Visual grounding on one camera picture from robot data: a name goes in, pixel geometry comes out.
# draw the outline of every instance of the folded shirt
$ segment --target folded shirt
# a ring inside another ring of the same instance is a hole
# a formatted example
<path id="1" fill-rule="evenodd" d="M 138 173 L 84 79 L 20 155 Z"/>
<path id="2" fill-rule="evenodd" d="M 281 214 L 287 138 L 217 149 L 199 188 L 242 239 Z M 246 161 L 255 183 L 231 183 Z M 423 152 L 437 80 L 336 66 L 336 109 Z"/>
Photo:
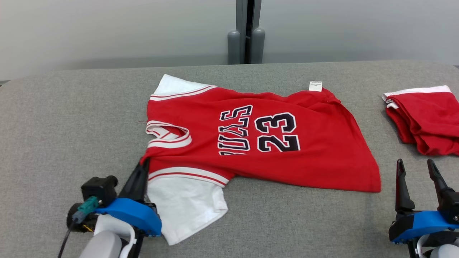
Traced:
<path id="1" fill-rule="evenodd" d="M 424 155 L 459 155 L 459 103 L 448 86 L 388 92 L 382 99 L 402 142 L 417 144 Z"/>

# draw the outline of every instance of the cable connector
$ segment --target cable connector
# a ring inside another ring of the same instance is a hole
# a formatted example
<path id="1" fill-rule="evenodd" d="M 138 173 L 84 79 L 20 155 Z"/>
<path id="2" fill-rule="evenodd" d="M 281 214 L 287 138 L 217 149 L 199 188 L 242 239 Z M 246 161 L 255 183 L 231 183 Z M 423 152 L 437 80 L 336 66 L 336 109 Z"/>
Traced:
<path id="1" fill-rule="evenodd" d="M 80 224 L 89 213 L 95 211 L 99 206 L 99 200 L 95 196 L 89 197 L 83 204 L 78 207 L 78 211 L 72 215 L 72 220 Z"/>

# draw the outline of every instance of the red jersey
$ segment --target red jersey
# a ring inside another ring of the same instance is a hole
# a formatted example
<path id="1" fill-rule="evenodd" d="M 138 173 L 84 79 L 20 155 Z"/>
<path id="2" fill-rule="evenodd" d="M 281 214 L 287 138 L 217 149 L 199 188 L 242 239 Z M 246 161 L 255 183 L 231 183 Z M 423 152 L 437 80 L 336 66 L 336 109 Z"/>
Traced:
<path id="1" fill-rule="evenodd" d="M 150 180 L 186 177 L 224 187 L 239 175 L 381 190 L 378 166 L 354 117 L 328 90 L 282 97 L 183 82 L 163 78 L 148 102 L 146 132 L 156 136 L 143 157 L 151 158 Z"/>

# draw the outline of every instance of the gray table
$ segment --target gray table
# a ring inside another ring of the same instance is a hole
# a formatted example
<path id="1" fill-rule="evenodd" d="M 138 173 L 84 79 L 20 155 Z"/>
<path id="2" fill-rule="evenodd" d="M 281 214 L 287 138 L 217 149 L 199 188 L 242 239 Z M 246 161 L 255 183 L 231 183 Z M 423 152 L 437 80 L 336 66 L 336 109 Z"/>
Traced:
<path id="1" fill-rule="evenodd" d="M 448 85 L 459 70 L 423 61 L 259 64 L 80 70 L 13 80 L 0 88 L 0 257 L 55 257 L 80 185 L 113 174 L 123 185 L 145 151 L 146 104 L 164 73 L 241 92 L 288 95 L 323 81 L 354 114 L 381 170 L 382 192 L 323 190 L 236 178 L 229 211 L 175 246 L 146 239 L 142 257 L 407 258 L 388 240 L 395 164 L 403 158 L 418 209 L 437 199 L 427 157 L 402 144 L 381 93 Z M 436 157 L 459 190 L 459 158 Z M 78 257 L 91 234 L 72 233 L 64 257 Z"/>

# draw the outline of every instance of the clothing tag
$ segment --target clothing tag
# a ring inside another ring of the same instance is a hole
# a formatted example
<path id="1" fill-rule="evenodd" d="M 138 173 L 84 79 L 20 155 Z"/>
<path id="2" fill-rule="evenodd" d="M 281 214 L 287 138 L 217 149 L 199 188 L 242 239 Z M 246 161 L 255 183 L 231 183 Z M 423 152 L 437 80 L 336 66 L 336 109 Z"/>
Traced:
<path id="1" fill-rule="evenodd" d="M 322 91 L 322 82 L 309 82 L 309 90 Z"/>

